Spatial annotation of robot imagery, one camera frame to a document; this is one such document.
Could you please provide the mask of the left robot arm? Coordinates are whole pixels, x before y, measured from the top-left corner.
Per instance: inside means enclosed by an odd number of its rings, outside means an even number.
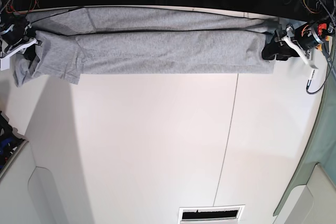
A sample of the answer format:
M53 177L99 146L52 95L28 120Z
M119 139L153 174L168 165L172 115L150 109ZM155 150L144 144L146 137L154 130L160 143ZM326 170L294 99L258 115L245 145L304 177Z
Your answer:
M285 36L308 57L311 49L324 44L329 36L335 34L335 0L301 0L301 3L313 15L312 20L297 28L289 25L276 29L262 50L263 60L286 61L299 57L299 53L284 41Z

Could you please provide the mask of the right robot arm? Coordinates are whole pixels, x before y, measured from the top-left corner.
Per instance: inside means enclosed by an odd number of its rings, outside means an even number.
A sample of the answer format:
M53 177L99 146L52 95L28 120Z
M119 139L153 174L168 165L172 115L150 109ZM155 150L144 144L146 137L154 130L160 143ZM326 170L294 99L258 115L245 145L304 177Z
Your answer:
M14 6L15 0L1 0L1 70L9 69L12 56L23 55L29 47L38 44L27 20L27 15L38 6L38 0L30 0L27 10L17 11Z

